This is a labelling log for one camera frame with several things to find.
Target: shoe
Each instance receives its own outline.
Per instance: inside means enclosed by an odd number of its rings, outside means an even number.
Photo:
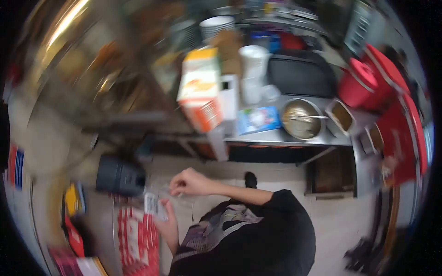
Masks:
[[[246,181],[246,187],[247,188],[253,188],[256,189],[256,185],[258,182],[256,181],[256,176],[251,172],[246,172],[244,175],[244,180]]]

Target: metal pot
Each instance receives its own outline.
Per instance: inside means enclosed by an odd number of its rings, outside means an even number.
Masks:
[[[281,113],[281,121],[284,129],[293,137],[300,140],[311,140],[324,131],[324,119],[302,117],[301,119],[289,119],[291,114],[301,116],[322,116],[322,112],[312,102],[295,98],[289,100]]]

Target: person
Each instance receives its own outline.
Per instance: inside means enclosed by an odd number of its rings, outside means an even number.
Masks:
[[[172,204],[161,199],[168,220],[154,223],[173,255],[171,276],[306,276],[316,252],[312,221],[289,190],[256,188],[254,174],[246,187],[224,185],[189,168],[170,182],[170,194],[223,195],[220,203],[179,244]]]

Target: red container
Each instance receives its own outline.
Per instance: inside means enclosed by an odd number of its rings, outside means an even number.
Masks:
[[[353,108],[360,107],[377,88],[377,81],[370,67],[351,58],[349,68],[339,83],[339,97]]]
[[[377,88],[366,99],[362,108],[383,112],[396,99],[398,93],[410,94],[404,78],[394,63],[372,45],[367,44],[362,62],[371,68],[377,81]]]
[[[399,95],[376,125],[384,141],[384,158],[395,160],[392,171],[394,186],[425,173],[427,150],[422,125],[408,94]]]

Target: black container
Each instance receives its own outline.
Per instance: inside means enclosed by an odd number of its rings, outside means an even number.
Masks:
[[[98,167],[95,189],[99,192],[137,197],[143,194],[146,184],[145,170],[114,155],[102,155]]]

